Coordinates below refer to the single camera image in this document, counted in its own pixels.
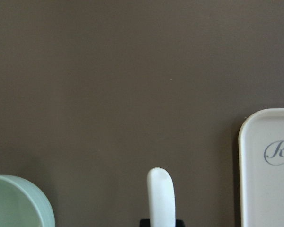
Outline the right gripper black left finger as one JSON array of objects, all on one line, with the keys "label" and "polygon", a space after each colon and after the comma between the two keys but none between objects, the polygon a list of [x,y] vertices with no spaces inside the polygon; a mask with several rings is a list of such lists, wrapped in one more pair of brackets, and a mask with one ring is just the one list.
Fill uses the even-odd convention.
[{"label": "right gripper black left finger", "polygon": [[151,227],[151,223],[149,219],[141,219],[139,221],[139,227]]}]

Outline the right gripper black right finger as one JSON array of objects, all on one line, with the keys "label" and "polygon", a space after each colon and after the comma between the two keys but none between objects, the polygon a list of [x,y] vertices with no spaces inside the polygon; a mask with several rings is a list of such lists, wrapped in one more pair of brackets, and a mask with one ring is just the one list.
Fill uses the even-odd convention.
[{"label": "right gripper black right finger", "polygon": [[185,223],[181,219],[176,219],[175,227],[185,227]]}]

